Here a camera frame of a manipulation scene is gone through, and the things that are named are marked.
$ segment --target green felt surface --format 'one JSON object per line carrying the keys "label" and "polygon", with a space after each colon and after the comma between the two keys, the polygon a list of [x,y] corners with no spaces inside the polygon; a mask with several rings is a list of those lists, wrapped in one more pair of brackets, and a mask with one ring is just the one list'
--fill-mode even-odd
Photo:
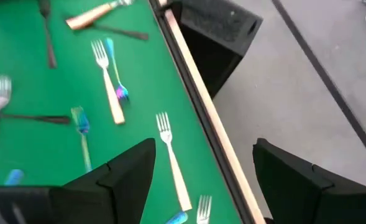
{"label": "green felt surface", "polygon": [[[12,78],[12,98],[3,113],[70,114],[81,105],[90,121],[88,146],[93,167],[145,138],[155,138],[157,158],[142,223],[165,223],[179,209],[166,145],[155,114],[167,111],[173,150],[185,178],[196,223],[201,194],[213,196],[211,223],[239,223],[211,148],[203,133],[162,33],[146,0],[110,12],[98,22],[149,33],[149,41],[98,30],[72,31],[63,15],[77,15],[105,0],[53,0],[50,32],[58,68],[50,70],[43,19],[34,0],[0,1],[0,73]],[[91,40],[111,37],[122,83],[129,90],[124,125],[111,118],[103,73]],[[109,68],[111,80],[116,76]],[[12,169],[25,172],[23,185],[63,185],[85,173],[75,127],[17,119],[0,120],[0,185]]]}

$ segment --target table edge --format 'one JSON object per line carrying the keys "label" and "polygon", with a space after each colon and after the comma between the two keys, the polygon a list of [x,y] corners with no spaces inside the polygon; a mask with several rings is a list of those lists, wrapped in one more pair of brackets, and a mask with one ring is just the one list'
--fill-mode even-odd
{"label": "table edge", "polygon": [[[165,43],[167,44],[168,49],[172,55],[173,61],[178,68],[180,77],[183,80],[188,92],[190,92],[191,90],[191,95],[189,93],[190,98],[191,100],[196,101],[193,102],[193,104],[195,109],[197,110],[197,113],[201,113],[200,111],[198,111],[197,105],[200,105],[203,108],[201,114],[202,118],[200,117],[199,119],[202,122],[208,139],[209,137],[211,137],[209,135],[213,134],[214,139],[209,139],[209,143],[212,144],[211,141],[216,141],[213,142],[213,144],[218,144],[220,148],[220,152],[222,154],[218,153],[218,156],[217,152],[215,150],[213,151],[215,153],[215,157],[220,166],[220,169],[222,170],[224,180],[226,181],[232,198],[236,204],[239,215],[243,223],[264,224],[264,217],[258,207],[252,189],[249,186],[244,171],[242,170],[240,162],[235,154],[226,130],[222,125],[216,108],[213,105],[212,99],[201,78],[201,75],[185,42],[183,34],[181,33],[175,16],[172,13],[172,10],[167,9],[162,16],[157,16],[157,9],[160,5],[164,5],[166,1],[167,0],[149,0],[149,4],[155,11],[154,16],[157,19],[158,24],[160,25],[160,30],[164,36]],[[193,94],[197,95],[199,98],[193,99]],[[208,133],[209,128],[213,130],[213,133]]]}

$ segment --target gray floor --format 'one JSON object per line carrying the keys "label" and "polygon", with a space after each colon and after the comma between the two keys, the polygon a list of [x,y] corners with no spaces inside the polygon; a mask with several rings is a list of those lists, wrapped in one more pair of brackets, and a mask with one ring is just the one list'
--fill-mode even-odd
{"label": "gray floor", "polygon": [[[254,172],[257,138],[366,185],[366,148],[272,2],[232,1],[264,21],[214,103],[263,214],[271,216]],[[366,129],[366,7],[349,0],[282,3]]]}

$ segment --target fork handle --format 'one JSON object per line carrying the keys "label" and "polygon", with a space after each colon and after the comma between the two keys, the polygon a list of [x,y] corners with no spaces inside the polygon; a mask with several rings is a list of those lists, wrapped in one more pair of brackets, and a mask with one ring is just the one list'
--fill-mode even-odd
{"label": "fork handle", "polygon": [[107,96],[109,106],[111,107],[112,117],[114,118],[116,124],[123,124],[125,123],[125,117],[123,116],[121,105],[118,102],[118,97],[116,96],[116,92],[108,75],[107,69],[104,69],[104,82],[106,84]]}
{"label": "fork handle", "polygon": [[172,167],[173,179],[175,181],[175,187],[177,191],[178,201],[180,202],[181,210],[183,212],[192,209],[190,196],[188,195],[187,187],[185,186],[183,175],[177,163],[176,155],[173,152],[172,144],[168,143],[168,152],[170,165]]}

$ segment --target black line on floor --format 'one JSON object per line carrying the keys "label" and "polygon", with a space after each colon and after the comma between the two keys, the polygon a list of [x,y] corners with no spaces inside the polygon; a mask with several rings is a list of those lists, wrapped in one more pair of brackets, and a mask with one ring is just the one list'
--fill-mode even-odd
{"label": "black line on floor", "polygon": [[296,27],[296,24],[292,21],[291,17],[283,7],[282,3],[279,0],[272,0],[274,6],[281,14],[282,19],[285,21],[286,25],[288,26],[289,30],[295,37],[296,41],[299,43],[301,49],[306,54],[308,60],[313,65],[315,71],[317,71],[319,77],[326,85],[326,88],[329,90],[330,94],[334,98],[337,105],[339,105],[340,109],[342,110],[344,116],[347,118],[349,123],[351,124],[354,131],[357,133],[358,137],[362,141],[366,148],[366,132],[359,123],[358,119],[355,117],[353,112],[351,111],[349,105],[345,102],[343,96],[340,94],[339,90],[336,88],[335,84],[327,74],[325,68],[321,65],[318,58],[315,56],[314,52],[311,50],[311,47],[307,44],[303,36],[301,35],[300,31]]}

